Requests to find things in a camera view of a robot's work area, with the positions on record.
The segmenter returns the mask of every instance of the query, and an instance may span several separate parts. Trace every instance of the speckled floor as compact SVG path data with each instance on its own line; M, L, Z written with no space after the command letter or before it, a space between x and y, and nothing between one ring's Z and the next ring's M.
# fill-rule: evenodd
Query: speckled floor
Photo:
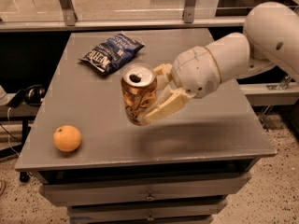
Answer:
M227 207L214 216L212 224L299 223L298 140L280 114L271 114L266 125L278 154L254 166L253 178L227 198ZM38 193L34 177L28 183L19 181L15 162L16 158L0 161L0 178L7 181L0 197L0 223L69 223L65 208L53 206Z

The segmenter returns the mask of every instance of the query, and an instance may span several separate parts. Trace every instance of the can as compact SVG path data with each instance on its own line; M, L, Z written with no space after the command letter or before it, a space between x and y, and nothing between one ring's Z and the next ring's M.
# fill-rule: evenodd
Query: can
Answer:
M121 89L127 118L135 125L147 125L140 114L156 102L157 77L143 63L129 65L123 72Z

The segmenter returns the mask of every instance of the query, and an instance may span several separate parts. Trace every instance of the drawer handle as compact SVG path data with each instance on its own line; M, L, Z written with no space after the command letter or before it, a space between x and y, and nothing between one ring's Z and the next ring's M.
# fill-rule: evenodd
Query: drawer handle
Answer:
M151 195L151 192L149 191L149 195L148 195L148 197L146 197L146 201L148 201L148 202L152 202L152 201L154 201L154 200L155 200L155 197L152 196L152 195Z
M154 221L155 218L151 216L151 213L149 213L149 217L147 218L147 221Z

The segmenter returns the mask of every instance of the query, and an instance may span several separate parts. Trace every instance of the can lid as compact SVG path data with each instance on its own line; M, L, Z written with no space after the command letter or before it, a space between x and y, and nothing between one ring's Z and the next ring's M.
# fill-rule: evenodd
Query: can lid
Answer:
M144 63L129 65L123 73L124 81L134 87L145 87L151 84L156 74L151 66Z

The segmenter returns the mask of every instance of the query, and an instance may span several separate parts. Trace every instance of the orange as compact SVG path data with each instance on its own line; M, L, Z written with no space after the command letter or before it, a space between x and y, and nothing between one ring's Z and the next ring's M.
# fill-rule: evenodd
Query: orange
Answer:
M59 127L53 135L55 146L64 152L75 150L80 145L81 139L80 131L71 125Z

